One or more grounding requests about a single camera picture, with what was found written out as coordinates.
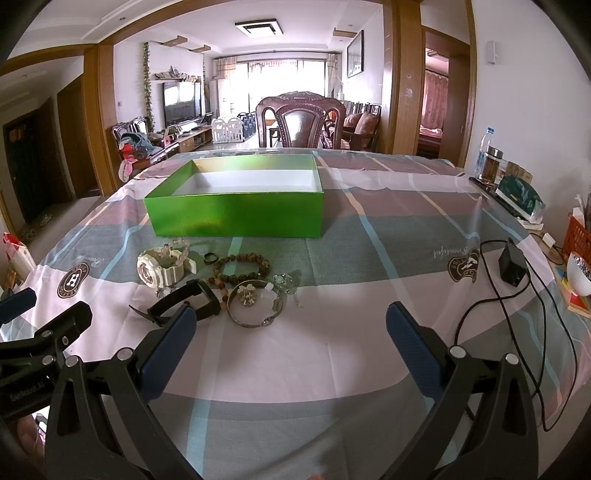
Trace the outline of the framed wall picture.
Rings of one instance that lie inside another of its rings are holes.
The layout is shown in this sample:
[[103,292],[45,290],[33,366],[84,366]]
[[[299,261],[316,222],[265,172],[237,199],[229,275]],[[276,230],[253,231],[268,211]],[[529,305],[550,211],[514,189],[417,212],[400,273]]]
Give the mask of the framed wall picture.
[[352,41],[346,47],[346,77],[352,78],[363,73],[363,50],[365,49],[365,38],[363,30],[356,33]]

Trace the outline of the black power adapter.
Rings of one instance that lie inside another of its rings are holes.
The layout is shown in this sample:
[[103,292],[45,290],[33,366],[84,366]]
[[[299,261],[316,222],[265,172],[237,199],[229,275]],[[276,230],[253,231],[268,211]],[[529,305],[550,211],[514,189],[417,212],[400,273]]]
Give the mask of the black power adapter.
[[500,278],[505,283],[518,287],[526,273],[527,264],[523,251],[512,239],[508,239],[499,257]]

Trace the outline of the orange plastic basket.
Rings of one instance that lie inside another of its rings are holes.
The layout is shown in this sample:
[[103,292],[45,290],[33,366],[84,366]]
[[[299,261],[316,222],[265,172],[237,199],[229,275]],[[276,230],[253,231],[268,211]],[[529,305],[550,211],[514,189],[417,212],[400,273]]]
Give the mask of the orange plastic basket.
[[567,261],[571,253],[578,254],[591,265],[591,233],[572,215],[562,245],[562,258]]

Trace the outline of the white baby fence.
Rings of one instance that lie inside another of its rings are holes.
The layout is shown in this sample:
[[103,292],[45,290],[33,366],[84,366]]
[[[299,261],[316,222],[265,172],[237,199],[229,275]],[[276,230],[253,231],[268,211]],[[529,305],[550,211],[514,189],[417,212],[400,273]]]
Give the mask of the white baby fence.
[[237,117],[228,121],[221,118],[214,119],[211,122],[211,131],[214,144],[239,143],[245,139],[242,120]]

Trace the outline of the glass tea tumbler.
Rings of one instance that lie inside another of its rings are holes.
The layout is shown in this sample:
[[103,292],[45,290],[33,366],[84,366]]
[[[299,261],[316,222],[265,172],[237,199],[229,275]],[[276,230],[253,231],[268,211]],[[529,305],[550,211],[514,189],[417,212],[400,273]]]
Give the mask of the glass tea tumbler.
[[480,180],[487,184],[494,184],[504,152],[488,146],[480,173]]

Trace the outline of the dark green tissue box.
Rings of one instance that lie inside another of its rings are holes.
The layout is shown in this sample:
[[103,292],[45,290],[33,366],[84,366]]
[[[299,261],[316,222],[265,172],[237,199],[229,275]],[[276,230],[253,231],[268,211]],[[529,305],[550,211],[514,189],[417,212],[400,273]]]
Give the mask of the dark green tissue box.
[[505,175],[500,181],[496,193],[515,207],[525,220],[532,224],[543,222],[546,204],[537,191],[525,180],[514,175]]

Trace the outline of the gold flower brooch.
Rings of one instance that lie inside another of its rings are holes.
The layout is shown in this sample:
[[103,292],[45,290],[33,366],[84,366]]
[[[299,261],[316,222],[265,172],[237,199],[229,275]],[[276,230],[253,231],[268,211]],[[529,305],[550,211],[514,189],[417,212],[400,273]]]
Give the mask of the gold flower brooch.
[[238,286],[238,300],[245,307],[252,307],[256,304],[257,293],[256,286],[245,284]]

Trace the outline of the red and white bag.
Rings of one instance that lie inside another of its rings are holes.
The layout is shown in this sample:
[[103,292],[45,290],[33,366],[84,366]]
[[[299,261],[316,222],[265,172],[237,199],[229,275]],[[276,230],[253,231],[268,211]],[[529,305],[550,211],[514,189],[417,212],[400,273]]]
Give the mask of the red and white bag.
[[2,234],[2,241],[12,269],[20,280],[25,281],[36,268],[36,263],[30,251],[24,243],[9,232]]

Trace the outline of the green cardboard box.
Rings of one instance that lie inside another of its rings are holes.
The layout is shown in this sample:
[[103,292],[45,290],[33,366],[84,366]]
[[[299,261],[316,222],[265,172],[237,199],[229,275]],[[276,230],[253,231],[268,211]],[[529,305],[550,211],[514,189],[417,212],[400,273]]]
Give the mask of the green cardboard box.
[[162,237],[322,236],[324,189],[311,154],[191,160],[144,198]]

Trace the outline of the wooden tv cabinet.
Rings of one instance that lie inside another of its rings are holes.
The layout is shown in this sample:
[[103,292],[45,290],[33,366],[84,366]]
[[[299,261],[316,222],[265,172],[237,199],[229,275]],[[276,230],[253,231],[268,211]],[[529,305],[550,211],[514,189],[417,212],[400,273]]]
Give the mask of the wooden tv cabinet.
[[180,153],[192,152],[212,142],[211,126],[199,127],[177,137]]

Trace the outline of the carved wooden dining chair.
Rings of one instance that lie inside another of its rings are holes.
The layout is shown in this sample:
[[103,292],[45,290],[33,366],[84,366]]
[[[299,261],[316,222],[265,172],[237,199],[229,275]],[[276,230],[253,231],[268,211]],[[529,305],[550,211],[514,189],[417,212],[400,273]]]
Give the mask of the carved wooden dining chair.
[[267,112],[276,120],[284,148],[341,148],[346,107],[338,99],[308,91],[263,98],[256,105],[260,148],[267,148]]

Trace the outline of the white bowl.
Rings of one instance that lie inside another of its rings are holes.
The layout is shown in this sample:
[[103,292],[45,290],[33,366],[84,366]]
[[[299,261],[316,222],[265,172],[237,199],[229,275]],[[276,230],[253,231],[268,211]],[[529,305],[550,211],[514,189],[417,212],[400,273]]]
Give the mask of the white bowl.
[[591,295],[590,267],[577,253],[571,252],[567,261],[567,281],[579,297]]

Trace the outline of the ceiling light fixture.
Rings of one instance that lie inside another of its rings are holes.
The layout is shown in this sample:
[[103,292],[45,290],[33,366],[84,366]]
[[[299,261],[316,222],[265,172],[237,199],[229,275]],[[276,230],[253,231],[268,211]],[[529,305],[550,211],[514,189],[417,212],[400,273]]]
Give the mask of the ceiling light fixture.
[[283,30],[276,19],[259,19],[252,21],[236,22],[235,28],[249,37],[276,37],[282,36]]

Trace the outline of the white chunky wristwatch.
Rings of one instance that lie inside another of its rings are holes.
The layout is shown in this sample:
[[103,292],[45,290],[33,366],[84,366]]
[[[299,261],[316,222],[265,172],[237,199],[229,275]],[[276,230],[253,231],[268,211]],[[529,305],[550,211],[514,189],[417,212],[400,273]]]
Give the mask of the white chunky wristwatch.
[[189,255],[188,242],[176,239],[141,252],[137,257],[136,270],[141,282],[157,297],[162,297],[171,293],[185,276],[195,275],[197,263]]

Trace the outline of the wooden sofa with cushions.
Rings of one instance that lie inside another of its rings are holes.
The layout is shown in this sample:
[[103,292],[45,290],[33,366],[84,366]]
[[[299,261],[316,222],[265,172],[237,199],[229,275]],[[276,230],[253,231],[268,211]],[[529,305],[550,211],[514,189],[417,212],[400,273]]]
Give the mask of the wooden sofa with cushions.
[[382,106],[356,104],[355,111],[346,115],[342,129],[342,150],[374,152],[378,144]]

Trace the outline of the green ivy garland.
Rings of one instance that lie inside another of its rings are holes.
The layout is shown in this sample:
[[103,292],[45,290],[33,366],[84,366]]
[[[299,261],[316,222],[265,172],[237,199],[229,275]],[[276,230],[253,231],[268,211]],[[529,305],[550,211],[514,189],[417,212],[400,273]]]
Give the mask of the green ivy garland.
[[149,43],[142,43],[142,88],[145,107],[145,119],[147,121],[147,131],[151,133],[154,127],[154,117],[152,112],[151,80],[149,69],[150,50]]

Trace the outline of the black wristwatch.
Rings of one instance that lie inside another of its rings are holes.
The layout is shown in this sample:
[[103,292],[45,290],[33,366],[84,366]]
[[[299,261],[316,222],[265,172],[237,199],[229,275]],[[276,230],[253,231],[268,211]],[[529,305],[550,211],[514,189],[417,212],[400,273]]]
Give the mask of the black wristwatch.
[[211,316],[217,316],[221,313],[221,302],[219,302],[207,283],[201,279],[187,281],[183,287],[162,297],[145,312],[138,310],[132,305],[130,305],[129,308],[140,317],[154,323],[158,327],[164,327],[168,321],[172,319],[171,316],[165,316],[166,312],[177,307],[190,307],[191,304],[189,300],[200,295],[204,296],[206,302],[204,305],[194,308],[197,321],[204,320]]

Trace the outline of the black tray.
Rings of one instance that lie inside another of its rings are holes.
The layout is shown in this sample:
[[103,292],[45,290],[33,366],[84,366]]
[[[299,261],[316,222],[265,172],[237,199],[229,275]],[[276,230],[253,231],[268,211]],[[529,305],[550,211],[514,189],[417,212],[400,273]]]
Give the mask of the black tray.
[[491,198],[493,198],[497,203],[499,203],[505,210],[507,210],[512,216],[525,220],[526,217],[523,216],[515,207],[513,207],[507,200],[503,199],[499,194],[496,193],[496,188],[494,185],[489,185],[487,183],[478,180],[476,177],[470,176],[469,181],[473,183],[475,186],[479,187],[481,190],[486,192]]

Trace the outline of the plastic water bottle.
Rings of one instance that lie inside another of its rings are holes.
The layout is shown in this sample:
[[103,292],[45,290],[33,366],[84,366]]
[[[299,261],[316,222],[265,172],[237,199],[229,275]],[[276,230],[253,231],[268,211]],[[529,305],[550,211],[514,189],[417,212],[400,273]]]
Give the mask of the plastic water bottle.
[[483,173],[488,148],[491,145],[494,133],[495,133],[494,128],[488,127],[485,135],[481,139],[479,151],[478,151],[478,157],[477,157],[476,166],[475,166],[475,177],[476,178],[480,178]]

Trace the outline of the flat screen television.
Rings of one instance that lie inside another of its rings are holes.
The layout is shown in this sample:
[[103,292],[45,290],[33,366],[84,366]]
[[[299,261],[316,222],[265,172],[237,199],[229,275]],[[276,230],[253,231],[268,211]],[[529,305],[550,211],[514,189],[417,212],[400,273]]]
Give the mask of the flat screen television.
[[192,121],[201,115],[199,82],[167,81],[162,83],[164,124]]

